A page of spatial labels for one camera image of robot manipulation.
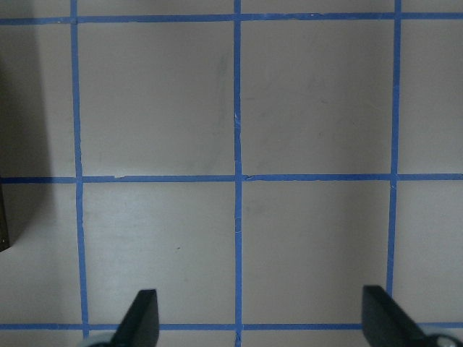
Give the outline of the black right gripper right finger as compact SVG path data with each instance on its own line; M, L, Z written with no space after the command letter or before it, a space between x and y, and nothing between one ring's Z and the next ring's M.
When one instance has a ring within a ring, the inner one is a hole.
M369 346L434 346L381 286L363 286L361 324Z

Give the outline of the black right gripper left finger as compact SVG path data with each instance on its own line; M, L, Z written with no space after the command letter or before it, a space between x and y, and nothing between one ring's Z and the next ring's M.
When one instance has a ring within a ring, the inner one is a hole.
M127 310L109 345L155 347L159 331L156 289L141 290Z

